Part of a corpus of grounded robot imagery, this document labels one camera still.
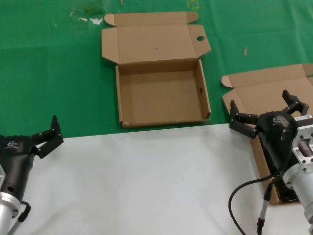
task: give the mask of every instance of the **hole in box lid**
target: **hole in box lid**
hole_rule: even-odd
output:
[[[199,36],[199,37],[197,37],[197,40],[198,40],[198,41],[203,41],[204,39],[205,39],[204,36]]]

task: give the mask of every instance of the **green tablecloth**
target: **green tablecloth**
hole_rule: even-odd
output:
[[[101,59],[101,29],[109,26],[89,19],[192,10],[212,47],[202,58],[212,108],[207,124],[227,122],[223,75],[313,62],[313,0],[1,0],[0,134],[48,129],[53,114],[65,137],[125,131],[114,64]]]

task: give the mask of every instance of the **wood chip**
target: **wood chip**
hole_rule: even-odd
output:
[[[246,56],[247,53],[248,53],[248,48],[246,47],[244,51],[244,56]]]

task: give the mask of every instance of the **brown cardboard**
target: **brown cardboard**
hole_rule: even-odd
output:
[[[223,101],[230,111],[230,102],[234,100],[239,112],[263,114],[265,112],[283,110],[286,103],[282,98],[283,90],[296,95],[309,105],[308,114],[313,114],[313,64],[299,64],[255,70],[223,76],[222,83],[234,88],[223,96]],[[269,169],[263,154],[260,140],[251,140],[253,154],[261,177],[269,175]],[[264,188],[271,180],[263,182]],[[271,205],[282,204],[277,191],[273,189]]]
[[[210,104],[199,57],[211,50],[196,12],[107,14],[102,56],[116,66],[122,127],[204,122]]]

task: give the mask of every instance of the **white table surface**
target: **white table surface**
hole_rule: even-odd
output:
[[[65,139],[36,157],[16,235],[238,235],[231,192],[256,179],[248,138],[227,124]],[[256,234],[264,190],[248,186],[233,212]],[[268,208],[265,235],[308,234],[301,205]]]

